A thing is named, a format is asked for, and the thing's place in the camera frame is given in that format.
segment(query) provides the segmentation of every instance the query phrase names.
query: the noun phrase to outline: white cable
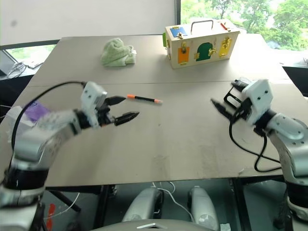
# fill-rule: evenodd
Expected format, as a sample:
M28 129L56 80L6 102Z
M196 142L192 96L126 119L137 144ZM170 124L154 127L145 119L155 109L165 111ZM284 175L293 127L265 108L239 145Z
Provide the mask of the white cable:
M9 70L7 74L7 78L16 78L19 77L27 68L27 65L24 64L24 62L15 63L11 69ZM11 76L14 72L18 71L19 73L15 74L14 76Z
M175 185L174 185L174 183L172 183L171 181L167 181L169 184L171 184L172 185L172 187L173 187L173 190L172 190L172 192L171 192L171 194L173 194L174 192L175 192ZM163 185L162 185L162 182L160 181L159 182L159 185L160 185L160 187L161 188L163 188Z
M168 181L168 183L171 184L172 187L173 187L173 191L171 192L171 194L173 194L173 193L175 192L175 185L174 185L174 183L172 183L171 181Z
M170 197L171 197L171 199L173 200L173 202L174 202L176 205L180 206L182 209L184 209L184 210L189 214L189 216L191 217L192 222L194 223L194 218L193 218L192 214L191 214L184 206L182 206L181 204L179 204L179 203L174 199L173 195L171 194L171 192L170 192L169 190L167 190L167 189L162 189L162 188L157 188L157 189L158 189L158 190L162 190L162 191L164 191L164 192L167 192L167 193L170 195Z
M60 213L57 213L57 214L55 214L55 215L46 217L46 218L44 218L44 220L49 219L49 218L54 218L54 217L56 217L56 216L58 216L58 215L60 215L60 214L62 214L62 213L66 213L66 212L75 204L75 202L77 201L79 195L80 195L80 193L77 194L77 196L76 196L75 200L73 201L73 203L72 203L72 204L70 205L70 207L68 207L66 210L64 210L64 211L62 211L62 212L60 212Z
M3 105L3 104L0 104L0 107L8 107L8 108L11 108L11 106L7 106L7 105Z

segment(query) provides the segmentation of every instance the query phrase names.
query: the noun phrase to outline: metal handle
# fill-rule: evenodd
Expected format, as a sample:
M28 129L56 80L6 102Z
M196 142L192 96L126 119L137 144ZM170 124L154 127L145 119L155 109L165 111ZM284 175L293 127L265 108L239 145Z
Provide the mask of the metal handle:
M211 27L211 29L213 29L213 25L214 25L214 21L212 20L212 19L210 19L210 20L204 20L204 21L197 21L197 22L193 22L192 23L192 27L191 27L191 35L193 34L193 24L195 24L195 23L206 23L206 22L212 22L212 27Z

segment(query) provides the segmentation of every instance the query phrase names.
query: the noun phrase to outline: green door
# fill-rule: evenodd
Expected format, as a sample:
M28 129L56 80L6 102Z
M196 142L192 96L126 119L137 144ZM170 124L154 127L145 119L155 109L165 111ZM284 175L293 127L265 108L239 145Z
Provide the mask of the green door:
M198 47L198 53L199 53L199 58L196 59L196 61L201 61L201 60L206 60L211 58L211 56L208 55L208 51L210 49L213 49L213 45L212 43L206 42L206 43L202 43L199 47Z

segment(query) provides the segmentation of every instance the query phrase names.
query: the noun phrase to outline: orange panel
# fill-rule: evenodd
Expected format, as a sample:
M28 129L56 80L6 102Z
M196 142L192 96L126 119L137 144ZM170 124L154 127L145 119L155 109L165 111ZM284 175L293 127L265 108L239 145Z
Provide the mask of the orange panel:
M178 48L178 63L188 63L189 59L189 47L186 47L186 52L182 52L182 48Z

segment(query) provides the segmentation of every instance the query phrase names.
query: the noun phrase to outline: purple object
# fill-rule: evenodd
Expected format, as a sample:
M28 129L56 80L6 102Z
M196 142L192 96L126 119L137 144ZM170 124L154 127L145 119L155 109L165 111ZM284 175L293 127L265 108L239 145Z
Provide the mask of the purple object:
M25 114L32 122L37 122L41 117L49 112L50 110L48 108L44 107L40 102L35 101L27 108Z

